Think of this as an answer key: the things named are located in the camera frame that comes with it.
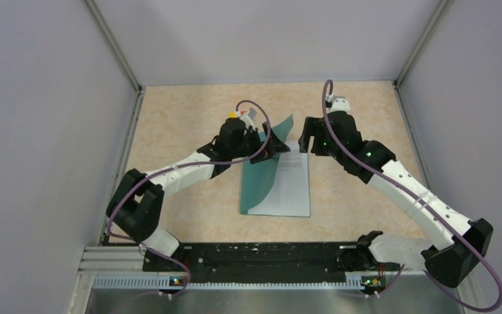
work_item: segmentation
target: green folder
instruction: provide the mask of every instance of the green folder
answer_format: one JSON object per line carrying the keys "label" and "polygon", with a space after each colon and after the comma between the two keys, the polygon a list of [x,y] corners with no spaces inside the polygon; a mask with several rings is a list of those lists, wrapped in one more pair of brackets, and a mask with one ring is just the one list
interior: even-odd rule
{"label": "green folder", "polygon": [[[276,136],[285,143],[292,127],[293,115],[290,115],[282,123],[274,126],[272,130]],[[259,136],[262,141],[266,138],[264,132],[261,132]],[[276,177],[279,160],[280,156],[278,155],[272,159],[254,165],[249,161],[243,164],[239,201],[240,214],[247,215],[249,209],[259,205],[267,197],[274,186],[274,178]]]}

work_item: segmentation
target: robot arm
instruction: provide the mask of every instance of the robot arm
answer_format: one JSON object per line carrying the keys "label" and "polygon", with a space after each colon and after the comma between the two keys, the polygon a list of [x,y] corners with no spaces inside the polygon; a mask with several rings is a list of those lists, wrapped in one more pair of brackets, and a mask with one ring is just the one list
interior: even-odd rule
{"label": "robot arm", "polygon": [[[436,280],[448,287],[457,287],[478,264],[458,241],[427,209],[430,205],[447,220],[482,256],[486,254],[493,228],[480,219],[476,222],[453,210],[434,193],[419,183],[403,167],[388,148],[378,141],[366,141],[357,131],[349,102],[340,96],[326,96],[327,115],[341,143],[360,161],[382,172],[419,196],[414,199],[396,185],[371,173],[349,158],[334,142],[327,131],[323,118],[307,117],[303,134],[299,139],[300,151],[307,152],[310,137],[314,137],[311,152],[317,156],[331,156],[345,171],[361,179],[366,185],[390,198],[404,213],[414,220],[427,234],[427,239],[411,239],[382,232],[371,232],[358,239],[356,250],[362,266],[367,268],[379,262],[394,262],[428,271]],[[353,270],[353,265],[346,268]]]}
{"label": "robot arm", "polygon": [[[235,158],[249,157],[257,152],[263,143],[254,125],[255,114],[253,109],[232,113],[231,118],[224,122],[219,134],[210,143],[179,162],[147,173],[141,173],[136,169],[128,171],[120,181],[107,207],[107,216],[111,216],[121,199],[145,177],[173,168],[172,171],[145,182],[114,217],[114,223],[133,241],[164,255],[172,256],[180,247],[180,242],[166,229],[159,226],[164,198],[199,181],[212,179],[230,167],[229,164],[214,165],[209,162],[230,162]],[[263,124],[263,129],[266,133],[266,123]],[[263,151],[253,157],[250,162],[252,164],[262,162],[289,150],[290,148],[271,131],[271,137]],[[188,163],[197,163],[197,165],[178,168]],[[141,197],[141,200],[137,201],[135,196]]]}

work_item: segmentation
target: white wall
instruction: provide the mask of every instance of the white wall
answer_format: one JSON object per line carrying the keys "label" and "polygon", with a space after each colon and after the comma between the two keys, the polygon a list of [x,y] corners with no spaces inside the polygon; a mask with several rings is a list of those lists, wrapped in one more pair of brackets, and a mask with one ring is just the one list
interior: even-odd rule
{"label": "white wall", "polygon": [[97,0],[143,85],[395,79],[439,0]]}
{"label": "white wall", "polygon": [[[502,1],[455,1],[404,98],[434,189],[493,224],[488,259],[502,278]],[[492,304],[495,284],[482,266],[477,274]]]}
{"label": "white wall", "polygon": [[82,1],[0,0],[0,313],[64,313],[134,93]]}

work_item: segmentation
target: white paper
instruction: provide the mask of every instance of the white paper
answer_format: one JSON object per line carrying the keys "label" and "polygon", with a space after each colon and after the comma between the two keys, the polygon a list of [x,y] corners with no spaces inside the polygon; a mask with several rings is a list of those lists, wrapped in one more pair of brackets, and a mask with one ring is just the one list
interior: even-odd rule
{"label": "white paper", "polygon": [[309,157],[296,141],[286,145],[291,151],[280,155],[272,189],[247,215],[310,217]]}

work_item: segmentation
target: beige speckled surface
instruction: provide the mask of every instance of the beige speckled surface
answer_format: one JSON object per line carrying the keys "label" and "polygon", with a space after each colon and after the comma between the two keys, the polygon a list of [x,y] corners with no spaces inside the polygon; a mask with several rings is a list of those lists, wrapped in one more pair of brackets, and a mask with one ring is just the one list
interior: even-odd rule
{"label": "beige speckled surface", "polygon": [[[273,124],[293,114],[288,140],[297,140],[305,117],[322,114],[322,85],[148,87],[127,168],[150,171],[187,157],[218,133],[242,99],[263,105]],[[350,113],[364,139],[384,143],[420,178],[391,82],[336,82],[334,93],[351,103]],[[237,165],[166,199],[160,224],[181,241],[346,241],[371,230],[425,237],[392,202],[334,160],[311,155],[309,171],[310,218],[240,215],[241,165]]]}

